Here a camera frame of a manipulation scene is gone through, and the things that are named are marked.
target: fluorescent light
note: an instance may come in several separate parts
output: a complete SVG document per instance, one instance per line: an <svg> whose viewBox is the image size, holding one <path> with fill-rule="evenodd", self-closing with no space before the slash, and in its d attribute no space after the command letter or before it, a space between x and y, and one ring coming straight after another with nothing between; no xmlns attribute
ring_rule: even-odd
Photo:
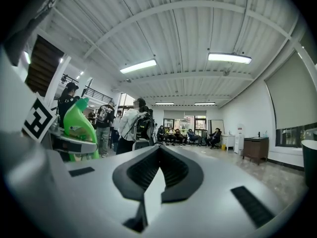
<svg viewBox="0 0 317 238"><path fill-rule="evenodd" d="M30 60L29 54L26 51L24 51L24 56L25 56L27 63L30 64L31 60Z"/></svg>
<svg viewBox="0 0 317 238"><path fill-rule="evenodd" d="M231 55L231 54L222 54L222 53L209 53L209 61L233 61L249 64L252 59L250 57Z"/></svg>
<svg viewBox="0 0 317 238"><path fill-rule="evenodd" d="M121 69L120 71L123 74L125 74L125 73L128 73L128 72L132 72L134 70L138 70L138 69L143 69L143 68L146 68L146 67L154 66L156 64L157 64L157 62L154 59L152 59L152 60L149 60L149 61L145 61L145 62L142 62L142 63L138 63L136 65L127 67L125 69Z"/></svg>
<svg viewBox="0 0 317 238"><path fill-rule="evenodd" d="M174 102L155 102L156 105L174 105Z"/></svg>
<svg viewBox="0 0 317 238"><path fill-rule="evenodd" d="M196 102L195 105L214 105L215 102Z"/></svg>

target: tile floor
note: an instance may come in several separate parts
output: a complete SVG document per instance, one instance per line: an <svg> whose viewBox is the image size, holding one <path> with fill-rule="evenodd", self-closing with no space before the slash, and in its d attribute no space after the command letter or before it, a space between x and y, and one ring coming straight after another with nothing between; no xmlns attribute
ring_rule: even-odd
<svg viewBox="0 0 317 238"><path fill-rule="evenodd" d="M180 146L168 146L168 148L171 149L174 147ZM250 162L249 158L243 160L242 157L235 154L233 150L229 150L227 153L221 149L210 149L206 146L185 145L181 147L198 154L216 157L240 167L274 191L286 205L292 203L307 189L303 171L265 161L262 161L258 166L256 163ZM112 156L115 153L113 149L108 147L108 154Z"/></svg>

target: person wearing cap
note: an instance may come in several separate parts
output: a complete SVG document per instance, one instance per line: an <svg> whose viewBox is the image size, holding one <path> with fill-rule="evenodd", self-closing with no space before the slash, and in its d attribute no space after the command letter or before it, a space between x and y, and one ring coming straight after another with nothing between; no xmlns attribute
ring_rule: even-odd
<svg viewBox="0 0 317 238"><path fill-rule="evenodd" d="M110 135L110 123L114 119L114 102L109 101L109 104L102 105L98 110L98 118L96 122L96 136L98 141L98 147L101 145L101 140L103 141L102 148L99 148L99 154L102 158L108 155L108 141Z"/></svg>
<svg viewBox="0 0 317 238"><path fill-rule="evenodd" d="M77 89L78 86L74 82L68 83L57 102L60 116L59 127L61 128L64 128L64 117L67 110L78 100L78 98L74 97Z"/></svg>
<svg viewBox="0 0 317 238"><path fill-rule="evenodd" d="M133 102L133 108L129 109L122 117L118 133L120 139L118 142L116 154L126 153L132 151L135 138L131 133L131 127L134 125L134 121L140 113L146 113L149 108L146 106L144 99L139 98Z"/></svg>

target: railing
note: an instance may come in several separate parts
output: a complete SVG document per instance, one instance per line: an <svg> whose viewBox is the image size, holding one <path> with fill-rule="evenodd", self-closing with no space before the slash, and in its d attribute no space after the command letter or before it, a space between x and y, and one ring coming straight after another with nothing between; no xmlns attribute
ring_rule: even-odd
<svg viewBox="0 0 317 238"><path fill-rule="evenodd" d="M77 80L75 80L75 79L73 79L73 78L71 78L71 77L69 77L68 75L65 75L65 74L63 74L63 77L60 79L60 82L63 85L67 85L70 82L74 82L74 83L78 84ZM92 89L92 88L90 88L88 86L85 86L85 89L83 91L83 95L84 94L86 94L87 96L96 98L98 100L101 100L103 102L106 102L106 103L108 103L109 101L112 100L111 97L109 97L109 96L107 96L105 94L102 94L102 93L100 93L100 92L98 92L98 91L96 91L96 90L94 90L94 89Z"/></svg>

